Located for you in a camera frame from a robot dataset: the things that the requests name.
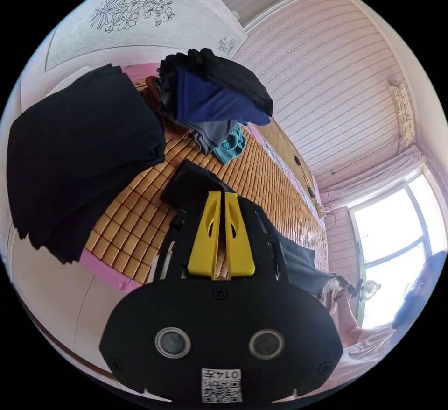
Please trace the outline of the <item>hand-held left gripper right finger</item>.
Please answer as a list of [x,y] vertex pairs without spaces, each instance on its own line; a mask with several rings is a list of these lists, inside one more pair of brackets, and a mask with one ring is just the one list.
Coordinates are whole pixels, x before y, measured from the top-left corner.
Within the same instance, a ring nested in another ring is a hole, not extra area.
[[225,238],[229,278],[252,276],[255,263],[236,193],[225,193]]

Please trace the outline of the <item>person's right hand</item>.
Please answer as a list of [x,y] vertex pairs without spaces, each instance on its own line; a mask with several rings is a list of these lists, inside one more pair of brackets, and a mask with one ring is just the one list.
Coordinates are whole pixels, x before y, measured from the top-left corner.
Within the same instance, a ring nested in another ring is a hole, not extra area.
[[331,316],[336,313],[337,301],[341,297],[341,294],[346,289],[344,285],[341,285],[336,279],[328,281],[322,290],[323,293],[323,305]]

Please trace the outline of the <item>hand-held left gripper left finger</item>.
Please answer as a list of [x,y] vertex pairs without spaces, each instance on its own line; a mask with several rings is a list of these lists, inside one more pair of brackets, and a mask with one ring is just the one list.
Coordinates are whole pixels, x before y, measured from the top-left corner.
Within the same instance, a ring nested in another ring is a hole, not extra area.
[[187,264],[193,276],[215,278],[221,220],[221,192],[209,191]]

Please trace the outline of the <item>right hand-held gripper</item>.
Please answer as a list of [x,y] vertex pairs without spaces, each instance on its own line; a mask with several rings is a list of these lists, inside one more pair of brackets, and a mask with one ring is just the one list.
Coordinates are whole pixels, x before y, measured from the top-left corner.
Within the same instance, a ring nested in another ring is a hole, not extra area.
[[355,286],[350,284],[344,277],[341,275],[336,275],[335,279],[338,281],[341,290],[346,290],[351,298],[357,298],[361,302],[363,299],[361,297],[361,291],[363,290],[364,280],[360,278]]

